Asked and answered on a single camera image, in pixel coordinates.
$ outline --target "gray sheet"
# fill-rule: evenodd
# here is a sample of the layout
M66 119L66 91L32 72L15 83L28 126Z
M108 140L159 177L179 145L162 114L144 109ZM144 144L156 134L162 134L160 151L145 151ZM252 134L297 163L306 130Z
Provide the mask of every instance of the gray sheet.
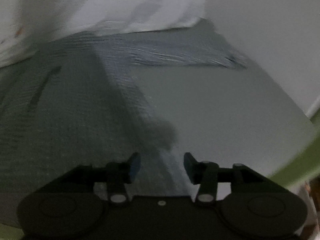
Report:
M158 118L128 71L168 64L244 69L245 57L216 43L204 26L100 38L80 33L13 66L0 90L0 222L18 226L19 200L76 165L104 166L133 152L142 154L142 167L129 195L187 195L171 154L175 129Z

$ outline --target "white cloth with orange spots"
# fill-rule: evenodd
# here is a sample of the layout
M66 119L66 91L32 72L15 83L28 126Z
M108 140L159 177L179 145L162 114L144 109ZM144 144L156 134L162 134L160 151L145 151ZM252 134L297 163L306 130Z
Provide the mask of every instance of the white cloth with orange spots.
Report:
M205 0L0 0L0 67L41 44L84 30L96 35L191 27Z

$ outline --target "white fabric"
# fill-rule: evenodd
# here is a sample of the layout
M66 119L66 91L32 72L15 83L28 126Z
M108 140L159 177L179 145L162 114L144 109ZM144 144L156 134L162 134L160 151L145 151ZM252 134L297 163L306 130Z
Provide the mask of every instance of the white fabric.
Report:
M0 0L0 67L40 44L84 30L97 35L191 27L205 0Z

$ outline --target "silver bolt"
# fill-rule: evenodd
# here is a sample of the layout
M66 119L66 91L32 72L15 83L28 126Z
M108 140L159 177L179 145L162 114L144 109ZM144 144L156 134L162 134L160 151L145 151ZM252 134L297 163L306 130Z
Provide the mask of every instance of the silver bolt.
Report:
M112 195L110 200L113 203L122 203L122 202L126 201L127 198L125 195L117 194L117 195Z
M214 197L213 197L212 195L210 195L210 194L201 194L201 195L198 196L198 200L199 200L200 202L206 202L206 203L208 203L208 202L213 201L213 200L214 200Z
M166 201L164 201L164 200L160 200L160 201L158 201L158 205L159 206L165 206L167 203L166 203Z

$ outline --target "orange spot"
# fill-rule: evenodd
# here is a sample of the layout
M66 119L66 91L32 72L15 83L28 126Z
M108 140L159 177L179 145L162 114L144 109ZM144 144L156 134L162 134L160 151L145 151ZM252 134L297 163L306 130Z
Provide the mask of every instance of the orange spot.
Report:
M15 38L18 38L19 35L21 35L23 33L23 27L21 27L16 34L14 35Z

